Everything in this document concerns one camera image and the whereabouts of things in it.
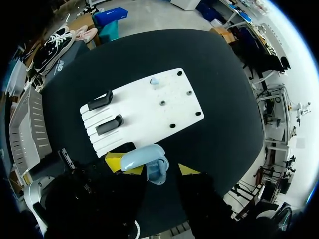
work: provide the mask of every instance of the blue bin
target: blue bin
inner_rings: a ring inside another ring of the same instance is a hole
[[[100,12],[98,14],[95,14],[94,17],[97,21],[97,24],[99,26],[105,26],[109,23],[111,23],[112,21],[116,21],[116,20],[121,20],[123,18],[126,18],[128,15],[128,11],[126,11],[123,8],[115,8],[112,10],[108,10],[108,11],[104,11],[104,12]]]
[[[99,34],[99,38],[102,44],[118,39],[118,21],[112,21],[110,24],[104,26]]]

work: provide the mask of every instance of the white container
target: white container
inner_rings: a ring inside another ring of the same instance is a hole
[[[171,0],[171,4],[184,10],[195,10],[200,0]]]
[[[223,24],[217,19],[214,19],[213,21],[211,21],[210,24],[212,25],[212,27],[222,27],[223,26]]]

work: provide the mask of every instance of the blue box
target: blue box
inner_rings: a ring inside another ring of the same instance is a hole
[[[112,21],[126,18],[127,16],[128,16],[128,11],[120,7],[112,9],[112,10],[100,12],[94,15],[97,21],[97,24],[101,27],[111,23]]]

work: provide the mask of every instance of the pink shoe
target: pink shoe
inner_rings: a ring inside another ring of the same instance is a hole
[[[80,33],[86,32],[88,30],[88,26],[84,25],[75,31],[75,35],[79,35]]]
[[[89,43],[95,35],[98,33],[98,29],[92,28],[86,32],[81,32],[79,35],[76,36],[76,41],[83,40],[85,44]]]

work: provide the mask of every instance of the white wall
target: white wall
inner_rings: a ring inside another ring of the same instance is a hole
[[[315,185],[319,172],[319,78],[311,53],[289,20],[271,3],[270,13],[261,19],[267,23],[282,42],[282,48],[290,63],[287,75],[274,74],[266,80],[267,84],[284,83],[292,102],[312,103],[312,112],[301,118],[301,126],[292,116],[292,125],[297,127],[297,137],[306,141],[305,149],[292,148],[291,155],[296,159],[296,172],[286,195],[279,201],[286,201],[294,207],[306,202]]]

